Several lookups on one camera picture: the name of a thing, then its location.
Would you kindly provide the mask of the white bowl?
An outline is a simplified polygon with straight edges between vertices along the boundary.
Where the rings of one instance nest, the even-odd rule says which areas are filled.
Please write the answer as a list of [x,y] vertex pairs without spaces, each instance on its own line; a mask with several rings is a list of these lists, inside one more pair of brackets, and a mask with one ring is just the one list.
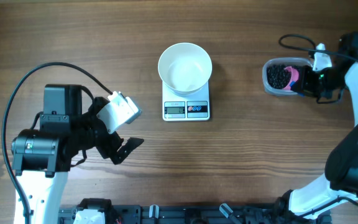
[[188,42],[169,46],[157,65],[163,84],[178,95],[189,95],[200,90],[211,78],[213,63],[200,46]]

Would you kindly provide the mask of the pink scoop blue handle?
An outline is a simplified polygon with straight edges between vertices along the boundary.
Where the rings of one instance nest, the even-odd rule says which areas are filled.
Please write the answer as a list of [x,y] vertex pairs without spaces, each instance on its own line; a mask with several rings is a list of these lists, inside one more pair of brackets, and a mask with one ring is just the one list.
[[285,96],[296,95],[296,92],[291,90],[291,86],[299,80],[300,69],[294,66],[287,66],[284,68],[284,71],[290,75],[288,84],[283,88],[284,95]]

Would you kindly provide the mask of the black beans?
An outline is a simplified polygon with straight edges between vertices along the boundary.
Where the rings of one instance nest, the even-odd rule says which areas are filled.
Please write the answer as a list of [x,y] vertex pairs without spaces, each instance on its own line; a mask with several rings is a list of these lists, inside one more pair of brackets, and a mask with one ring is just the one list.
[[[286,66],[284,64],[281,65],[273,65],[267,69],[267,77],[268,83],[271,87],[275,89],[283,89],[290,79],[290,75],[284,71]],[[302,67],[294,65],[294,67],[299,68],[300,71]]]

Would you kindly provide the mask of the clear plastic container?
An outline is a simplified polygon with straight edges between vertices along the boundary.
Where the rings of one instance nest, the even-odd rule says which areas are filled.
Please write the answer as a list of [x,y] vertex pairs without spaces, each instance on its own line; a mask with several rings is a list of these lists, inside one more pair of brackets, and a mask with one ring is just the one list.
[[291,91],[290,89],[275,89],[273,87],[270,86],[269,82],[268,82],[268,77],[267,77],[267,69],[270,66],[273,65],[281,65],[284,64],[286,67],[287,66],[309,66],[312,67],[313,64],[306,58],[300,58],[300,57],[281,57],[281,58],[273,58],[271,60],[268,60],[265,65],[263,66],[262,69],[262,80],[263,80],[263,84],[264,84],[264,89],[265,92],[270,94],[270,95],[275,95],[275,96],[292,96],[292,95],[297,95],[296,92]]

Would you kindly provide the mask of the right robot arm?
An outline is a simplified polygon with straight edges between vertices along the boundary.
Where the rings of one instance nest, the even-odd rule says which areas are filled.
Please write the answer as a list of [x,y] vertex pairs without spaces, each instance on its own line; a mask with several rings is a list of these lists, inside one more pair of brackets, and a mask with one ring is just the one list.
[[304,67],[291,91],[316,99],[318,104],[334,103],[345,89],[352,99],[355,125],[330,153],[324,173],[301,189],[289,190],[272,209],[272,223],[323,223],[330,209],[349,202],[358,207],[358,32],[344,34],[338,50],[330,52],[313,44],[306,49],[312,67]]

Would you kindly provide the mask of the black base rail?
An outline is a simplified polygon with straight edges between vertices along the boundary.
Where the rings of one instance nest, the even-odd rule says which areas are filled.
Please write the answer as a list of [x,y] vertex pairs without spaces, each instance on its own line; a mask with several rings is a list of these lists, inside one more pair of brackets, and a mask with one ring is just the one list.
[[332,223],[331,212],[315,219],[298,218],[283,203],[244,206],[140,206],[113,205],[110,199],[86,198],[73,208],[61,208],[57,222],[64,223]]

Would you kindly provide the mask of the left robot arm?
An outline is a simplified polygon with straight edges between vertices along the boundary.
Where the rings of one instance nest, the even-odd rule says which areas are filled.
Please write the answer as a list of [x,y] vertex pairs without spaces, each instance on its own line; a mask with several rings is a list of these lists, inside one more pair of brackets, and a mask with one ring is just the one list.
[[123,140],[117,129],[141,114],[140,108],[121,92],[107,98],[94,97],[82,112],[82,85],[48,84],[44,89],[44,109],[35,122],[39,129],[21,131],[12,141],[12,168],[24,192],[16,197],[14,221],[29,212],[30,223],[58,223],[58,213],[71,160],[79,152],[96,148],[103,159],[115,165],[143,143],[141,138]]

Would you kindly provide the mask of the white digital kitchen scale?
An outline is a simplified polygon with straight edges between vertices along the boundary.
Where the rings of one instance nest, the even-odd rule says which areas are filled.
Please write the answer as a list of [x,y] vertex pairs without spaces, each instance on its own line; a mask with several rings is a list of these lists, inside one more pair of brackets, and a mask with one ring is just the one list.
[[210,119],[209,83],[189,95],[178,95],[162,85],[162,118],[172,121],[207,121]]

